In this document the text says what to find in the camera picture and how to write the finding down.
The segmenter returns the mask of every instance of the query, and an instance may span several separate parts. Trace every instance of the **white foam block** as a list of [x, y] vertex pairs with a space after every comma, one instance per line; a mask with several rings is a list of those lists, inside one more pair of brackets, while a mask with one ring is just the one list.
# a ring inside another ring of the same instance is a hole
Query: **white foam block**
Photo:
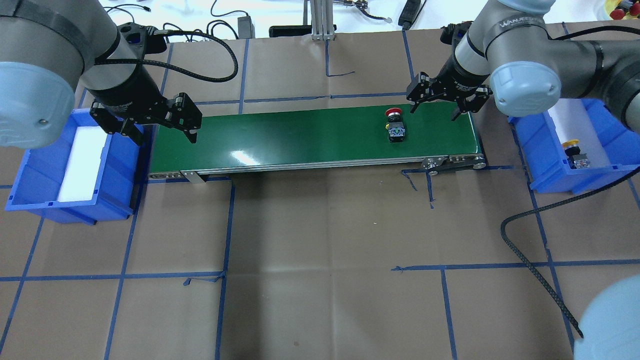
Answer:
[[99, 126], [80, 126], [71, 147], [58, 201], [91, 200], [107, 134]]

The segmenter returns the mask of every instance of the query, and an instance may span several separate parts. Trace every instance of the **black cable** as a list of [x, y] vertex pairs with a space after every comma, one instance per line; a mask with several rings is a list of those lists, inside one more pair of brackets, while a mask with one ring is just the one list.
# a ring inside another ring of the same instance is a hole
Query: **black cable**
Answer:
[[121, 9], [121, 8], [117, 8], [117, 7], [115, 7], [115, 6], [106, 6], [106, 7], [104, 7], [104, 8], [105, 8], [105, 9], [109, 9], [109, 10], [107, 10], [107, 13], [109, 13], [111, 10], [114, 10], [114, 9], [116, 9], [116, 10], [120, 10], [121, 12], [128, 13], [128, 14], [129, 14], [129, 16], [131, 16], [131, 22], [136, 22], [136, 18], [135, 18], [135, 17], [133, 17], [133, 14], [132, 14], [131, 12], [127, 11], [127, 10], [124, 10], [124, 9]]
[[358, 10], [360, 10], [362, 15], [365, 15], [366, 17], [368, 17], [370, 19], [387, 21], [386, 17], [371, 15], [370, 13], [367, 12], [367, 10], [364, 10], [363, 8], [358, 8]]
[[628, 26], [617, 26], [617, 25], [607, 25], [607, 26], [598, 26], [597, 28], [591, 28], [587, 30], [578, 31], [576, 33], [571, 33], [567, 35], [563, 35], [561, 37], [557, 37], [552, 40], [567, 40], [570, 38], [581, 37], [582, 35], [588, 35], [593, 33], [601, 33], [603, 31], [620, 31], [623, 33], [631, 33], [640, 35], [640, 29], [630, 28]]
[[222, 26], [226, 26], [226, 27], [228, 27], [228, 28], [229, 28], [229, 29], [231, 29], [231, 31], [233, 32], [234, 36], [236, 37], [236, 40], [239, 38], [239, 37], [238, 37], [238, 34], [237, 34], [237, 33], [236, 33], [236, 31], [235, 31], [235, 29], [234, 29], [231, 25], [229, 25], [229, 23], [228, 23], [228, 22], [226, 22], [226, 21], [224, 21], [224, 20], [220, 20], [220, 19], [218, 19], [218, 20], [213, 20], [213, 21], [211, 21], [210, 23], [208, 23], [208, 24], [207, 24], [207, 33], [208, 33], [208, 34], [210, 34], [210, 35], [213, 35], [213, 29], [214, 29], [216, 26], [218, 26], [218, 25], [222, 25]]
[[[174, 28], [180, 30], [180, 31], [184, 31], [180, 26], [176, 25], [176, 24], [172, 24], [171, 22], [165, 22], [164, 24], [162, 24], [162, 30], [166, 30], [166, 26], [173, 26]], [[187, 38], [187, 42], [189, 42], [189, 37], [187, 35], [184, 35], [184, 37]]]
[[[205, 33], [204, 31], [202, 31], [202, 30], [200, 30], [200, 29], [194, 29], [194, 32], [196, 32], [196, 33], [201, 33], [201, 34], [204, 34], [204, 33]], [[192, 35], [192, 36], [189, 38], [189, 41], [187, 41], [187, 42], [198, 42], [197, 40], [193, 40], [193, 37], [194, 37], [194, 35]]]
[[213, 4], [211, 5], [211, 10], [209, 10], [209, 12], [211, 13], [211, 16], [213, 16], [213, 17], [223, 17], [223, 16], [231, 15], [233, 13], [244, 13], [244, 16], [249, 16], [249, 13], [244, 11], [244, 10], [234, 10], [232, 12], [224, 13], [224, 14], [221, 14], [221, 15], [216, 15], [216, 14], [213, 13], [213, 7], [216, 6], [217, 2], [218, 2], [218, 0], [214, 0]]
[[163, 63], [161, 61], [155, 61], [155, 60], [143, 60], [143, 59], [107, 59], [107, 60], [102, 60], [102, 61], [96, 61], [95, 65], [119, 65], [119, 64], [136, 64], [136, 65], [151, 65], [151, 66], [158, 66], [158, 67], [164, 67], [176, 72], [180, 72], [181, 74], [190, 76], [194, 79], [198, 79], [198, 80], [202, 80], [202, 81], [208, 81], [210, 83], [224, 83], [226, 81], [230, 81], [231, 79], [233, 79], [237, 73], [238, 73], [238, 60], [236, 58], [236, 54], [234, 54], [234, 51], [231, 49], [231, 47], [229, 47], [229, 45], [227, 45], [227, 43], [225, 43], [224, 41], [212, 36], [212, 35], [208, 35], [208, 34], [204, 34], [204, 33], [199, 33], [197, 31], [175, 31], [175, 30], [168, 30], [169, 33], [166, 34], [166, 37], [172, 37], [172, 36], [177, 36], [177, 35], [196, 35], [196, 36], [200, 36], [200, 37], [204, 37], [204, 38], [208, 38], [211, 39], [217, 43], [219, 43], [220, 45], [222, 45], [229, 53], [229, 55], [231, 55], [231, 60], [233, 60], [234, 62], [234, 71], [233, 73], [231, 73], [231, 75], [229, 76], [225, 76], [224, 78], [210, 78], [209, 76], [203, 76], [203, 75], [199, 75], [196, 74], [195, 72], [191, 72], [189, 70], [183, 69], [181, 67], [177, 67], [175, 65], [171, 65], [168, 63]]
[[562, 299], [560, 299], [560, 296], [558, 296], [558, 294], [553, 289], [553, 287], [551, 287], [551, 285], [549, 285], [547, 280], [544, 278], [544, 276], [542, 276], [542, 274], [538, 271], [538, 269], [536, 269], [536, 267], [533, 266], [533, 264], [529, 261], [529, 259], [527, 259], [527, 257], [524, 256], [524, 254], [522, 254], [522, 251], [520, 251], [520, 249], [518, 249], [518, 247], [511, 240], [509, 240], [509, 238], [507, 237], [507, 233], [506, 233], [507, 224], [512, 222], [512, 221], [514, 221], [514, 220], [517, 220], [519, 218], [526, 217], [528, 215], [541, 213], [542, 211], [546, 211], [546, 210], [550, 210], [550, 209], [553, 209], [553, 208], [557, 208], [558, 206], [567, 205], [567, 204], [569, 204], [571, 202], [578, 201], [578, 200], [581, 200], [581, 199], [585, 199], [585, 198], [590, 197], [590, 196], [594, 196], [594, 195], [596, 195], [598, 193], [601, 193], [601, 192], [603, 192], [605, 190], [611, 189], [612, 187], [614, 187], [616, 185], [624, 183], [625, 181], [629, 180], [631, 177], [636, 175], [638, 172], [640, 172], [640, 167], [637, 167], [635, 170], [631, 171], [627, 175], [625, 175], [625, 176], [619, 178], [618, 180], [615, 180], [614, 182], [612, 182], [610, 184], [607, 184], [607, 185], [605, 185], [605, 186], [603, 186], [601, 188], [598, 188], [598, 189], [593, 190], [593, 191], [588, 192], [588, 193], [584, 193], [582, 195], [574, 196], [574, 197], [572, 197], [570, 199], [566, 199], [566, 200], [562, 200], [562, 201], [559, 201], [559, 202], [555, 202], [555, 203], [553, 203], [551, 205], [543, 206], [542, 208], [529, 210], [529, 211], [526, 211], [524, 213], [513, 215], [512, 217], [506, 218], [502, 222], [502, 224], [500, 225], [500, 235], [502, 236], [502, 239], [504, 240], [504, 242], [516, 254], [516, 256], [518, 256], [518, 258], [520, 258], [520, 260], [524, 263], [524, 265], [527, 266], [529, 271], [531, 271], [533, 273], [533, 275], [536, 277], [536, 279], [538, 279], [538, 281], [542, 284], [542, 286], [545, 287], [546, 291], [549, 293], [549, 295], [551, 295], [551, 297], [554, 299], [554, 301], [556, 302], [558, 307], [560, 307], [560, 310], [562, 311], [562, 314], [564, 314], [566, 316], [567, 320], [569, 320], [569, 322], [571, 323], [573, 328], [578, 332], [578, 335], [580, 335], [581, 338], [584, 338], [584, 335], [582, 334], [582, 331], [580, 330], [580, 327], [578, 326], [578, 321], [575, 319], [575, 317], [573, 317], [573, 314], [571, 314], [571, 311], [569, 311], [569, 309], [566, 307], [566, 305], [564, 304]]
[[424, 5], [427, 5], [427, 0], [424, 0], [424, 2], [422, 3], [422, 6], [420, 7], [420, 10], [418, 10], [418, 13], [415, 14], [415, 19], [413, 20], [414, 23], [416, 21], [418, 21], [418, 17], [420, 16], [420, 13], [422, 12], [422, 9], [424, 9]]
[[148, 6], [142, 6], [142, 5], [138, 5], [138, 4], [120, 4], [120, 5], [116, 5], [116, 6], [105, 6], [104, 8], [109, 8], [109, 10], [107, 10], [107, 12], [110, 12], [113, 9], [120, 9], [123, 6], [136, 6], [138, 8], [144, 9], [146, 12], [151, 12], [151, 8]]

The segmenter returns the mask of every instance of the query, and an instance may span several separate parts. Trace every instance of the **green conveyor belt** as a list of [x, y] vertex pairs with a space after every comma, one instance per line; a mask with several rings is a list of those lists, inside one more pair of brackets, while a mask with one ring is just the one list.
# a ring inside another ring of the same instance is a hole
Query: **green conveyor belt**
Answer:
[[[404, 112], [407, 135], [402, 143], [388, 140], [385, 111], [391, 107]], [[451, 121], [455, 107], [434, 102], [421, 105], [415, 114], [409, 113], [410, 105], [402, 104], [206, 117], [196, 144], [180, 131], [160, 127], [150, 173], [402, 163], [481, 153], [470, 116]]]

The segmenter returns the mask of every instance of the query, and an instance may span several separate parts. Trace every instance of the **blue bin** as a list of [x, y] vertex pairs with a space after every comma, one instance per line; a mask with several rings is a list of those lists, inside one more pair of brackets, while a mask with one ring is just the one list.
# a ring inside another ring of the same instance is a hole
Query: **blue bin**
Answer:
[[625, 128], [602, 101], [584, 99], [582, 103], [612, 165], [572, 169], [547, 112], [510, 117], [533, 178], [531, 189], [578, 194], [609, 184], [640, 165], [640, 135]]
[[88, 109], [73, 111], [56, 142], [24, 153], [5, 210], [26, 210], [63, 224], [89, 225], [133, 214], [130, 202], [139, 148], [120, 134], [107, 135], [92, 199], [56, 201], [79, 126], [97, 126]]

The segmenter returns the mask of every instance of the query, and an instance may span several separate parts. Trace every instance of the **metal bracket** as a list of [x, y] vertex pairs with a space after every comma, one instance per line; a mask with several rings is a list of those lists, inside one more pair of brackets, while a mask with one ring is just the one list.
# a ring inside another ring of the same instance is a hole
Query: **metal bracket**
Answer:
[[333, 0], [311, 0], [311, 37], [314, 40], [334, 40]]
[[153, 174], [149, 174], [149, 179], [150, 180], [176, 180], [176, 179], [182, 179], [184, 178], [184, 176], [182, 176], [181, 172], [163, 172], [163, 173], [153, 173]]
[[479, 170], [486, 167], [486, 161], [482, 154], [472, 154], [468, 156], [433, 156], [422, 161], [422, 167], [431, 176], [446, 172], [474, 169]]
[[204, 178], [198, 175], [198, 172], [195, 171], [181, 171], [182, 176], [184, 176], [190, 183], [194, 184], [204, 184]]

